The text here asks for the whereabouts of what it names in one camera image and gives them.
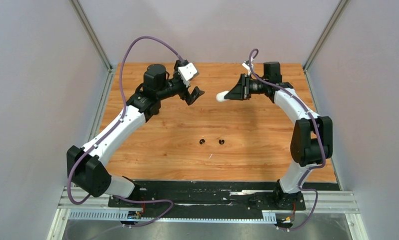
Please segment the white earbud charging case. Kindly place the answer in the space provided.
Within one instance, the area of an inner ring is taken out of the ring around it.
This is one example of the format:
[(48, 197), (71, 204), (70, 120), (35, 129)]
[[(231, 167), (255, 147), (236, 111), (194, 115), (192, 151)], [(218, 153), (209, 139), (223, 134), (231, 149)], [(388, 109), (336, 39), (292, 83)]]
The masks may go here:
[(226, 99), (226, 95), (227, 95), (228, 93), (229, 93), (228, 90), (219, 92), (218, 94), (216, 94), (216, 100), (217, 100), (218, 102), (220, 102), (220, 103), (225, 102), (225, 101), (228, 101), (228, 99)]

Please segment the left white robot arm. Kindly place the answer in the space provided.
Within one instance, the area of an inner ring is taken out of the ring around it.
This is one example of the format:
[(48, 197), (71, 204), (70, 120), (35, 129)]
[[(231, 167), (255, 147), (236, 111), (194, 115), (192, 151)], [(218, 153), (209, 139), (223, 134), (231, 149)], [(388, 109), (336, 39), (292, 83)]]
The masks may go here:
[(71, 146), (66, 153), (69, 184), (85, 190), (89, 196), (117, 195), (129, 207), (136, 206), (141, 193), (127, 177), (111, 175), (106, 165), (115, 151), (138, 128), (157, 115), (161, 101), (179, 96), (192, 105), (204, 91), (195, 87), (189, 91), (191, 80), (199, 74), (193, 63), (176, 61), (173, 74), (162, 64), (151, 64), (143, 74), (143, 82), (124, 102), (118, 116), (96, 137), (82, 147)]

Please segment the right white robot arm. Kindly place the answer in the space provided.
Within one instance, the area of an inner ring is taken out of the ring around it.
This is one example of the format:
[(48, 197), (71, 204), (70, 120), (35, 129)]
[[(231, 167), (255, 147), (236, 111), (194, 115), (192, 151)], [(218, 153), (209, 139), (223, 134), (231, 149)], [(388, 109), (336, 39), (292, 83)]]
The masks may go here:
[(290, 163), (285, 175), (278, 181), (273, 194), (276, 207), (285, 209), (293, 202), (293, 195), (302, 191), (304, 181), (314, 169), (321, 169), (333, 153), (333, 121), (320, 116), (300, 99), (293, 86), (284, 82), (281, 64), (276, 61), (263, 64), (263, 76), (254, 71), (251, 61), (242, 64), (248, 73), (242, 73), (237, 84), (229, 91), (216, 95), (218, 102), (244, 101), (252, 95), (265, 95), (292, 121), (294, 128), (290, 143)]

